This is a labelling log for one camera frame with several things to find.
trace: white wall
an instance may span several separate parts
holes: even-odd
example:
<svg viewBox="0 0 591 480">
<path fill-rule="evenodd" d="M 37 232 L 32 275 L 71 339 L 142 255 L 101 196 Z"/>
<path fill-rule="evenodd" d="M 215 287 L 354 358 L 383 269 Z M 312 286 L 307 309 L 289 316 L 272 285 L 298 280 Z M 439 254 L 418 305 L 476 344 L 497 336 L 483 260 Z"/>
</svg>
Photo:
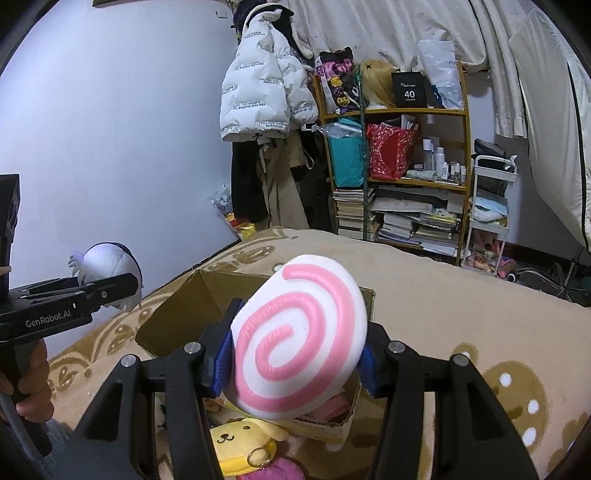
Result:
<svg viewBox="0 0 591 480">
<path fill-rule="evenodd" d="M 472 140 L 497 143 L 508 154 L 518 155 L 518 181 L 507 190 L 511 230 L 507 241 L 571 259 L 579 243 L 538 195 L 531 175 L 528 142 L 495 136 L 492 82 L 484 74 L 467 78 Z"/>
<path fill-rule="evenodd" d="M 0 77 L 0 173 L 22 191 L 11 285 L 118 241 L 147 294 L 235 239 L 207 198 L 229 180 L 218 119 L 236 38 L 210 0 L 91 3 L 60 0 Z M 50 338 L 50 355 L 89 329 Z"/>
</svg>

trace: pink spiral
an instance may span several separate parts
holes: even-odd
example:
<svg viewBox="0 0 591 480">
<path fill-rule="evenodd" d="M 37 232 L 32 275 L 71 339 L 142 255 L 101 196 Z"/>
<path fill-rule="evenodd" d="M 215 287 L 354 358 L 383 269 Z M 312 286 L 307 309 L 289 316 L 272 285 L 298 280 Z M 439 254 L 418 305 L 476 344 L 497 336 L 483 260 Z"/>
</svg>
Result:
<svg viewBox="0 0 591 480">
<path fill-rule="evenodd" d="M 345 283 L 334 273 L 317 265 L 286 265 L 285 280 L 309 280 L 326 290 L 336 306 L 336 334 L 323 365 L 307 385 L 297 392 L 280 398 L 263 397 L 252 391 L 244 377 L 244 357 L 256 330 L 287 309 L 301 310 L 308 320 L 308 335 L 303 347 L 289 362 L 273 367 L 269 356 L 283 340 L 293 335 L 290 325 L 276 328 L 256 347 L 255 365 L 259 374 L 269 381 L 285 381 L 301 373 L 316 357 L 326 334 L 326 315 L 322 305 L 305 292 L 282 294 L 255 311 L 242 325 L 235 345 L 235 384 L 239 398 L 246 405 L 269 413 L 283 413 L 300 408 L 324 393 L 345 364 L 353 344 L 355 304 Z"/>
</svg>

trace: pink and white swirl pillow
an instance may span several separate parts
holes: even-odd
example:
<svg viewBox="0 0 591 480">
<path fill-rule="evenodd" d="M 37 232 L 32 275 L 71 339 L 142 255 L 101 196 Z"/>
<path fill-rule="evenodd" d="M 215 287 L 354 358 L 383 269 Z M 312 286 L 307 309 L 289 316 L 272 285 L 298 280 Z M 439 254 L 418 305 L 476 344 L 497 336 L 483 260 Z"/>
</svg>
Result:
<svg viewBox="0 0 591 480">
<path fill-rule="evenodd" d="M 367 321 L 361 291 L 339 263 L 318 255 L 294 258 L 236 315 L 233 378 L 224 393 L 267 420 L 320 407 L 355 370 Z"/>
</svg>

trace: black box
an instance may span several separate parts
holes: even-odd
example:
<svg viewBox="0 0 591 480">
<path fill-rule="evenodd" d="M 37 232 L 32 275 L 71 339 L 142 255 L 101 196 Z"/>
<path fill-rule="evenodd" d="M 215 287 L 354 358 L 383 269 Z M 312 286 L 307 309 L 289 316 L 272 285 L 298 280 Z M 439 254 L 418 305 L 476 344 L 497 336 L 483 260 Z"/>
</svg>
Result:
<svg viewBox="0 0 591 480">
<path fill-rule="evenodd" d="M 392 86 L 397 108 L 427 108 L 425 78 L 422 73 L 393 73 Z"/>
</svg>

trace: sleeve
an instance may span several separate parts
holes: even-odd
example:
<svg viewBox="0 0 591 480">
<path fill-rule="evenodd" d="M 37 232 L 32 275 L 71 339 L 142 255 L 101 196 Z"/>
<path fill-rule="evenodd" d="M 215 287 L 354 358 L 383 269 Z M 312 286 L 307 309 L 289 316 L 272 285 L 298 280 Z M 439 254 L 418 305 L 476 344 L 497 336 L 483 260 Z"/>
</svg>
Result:
<svg viewBox="0 0 591 480">
<path fill-rule="evenodd" d="M 291 52 L 287 39 L 274 31 L 275 56 L 281 69 L 285 97 L 291 117 L 300 125 L 316 122 L 318 106 L 308 88 L 306 70 L 298 58 Z"/>
</svg>

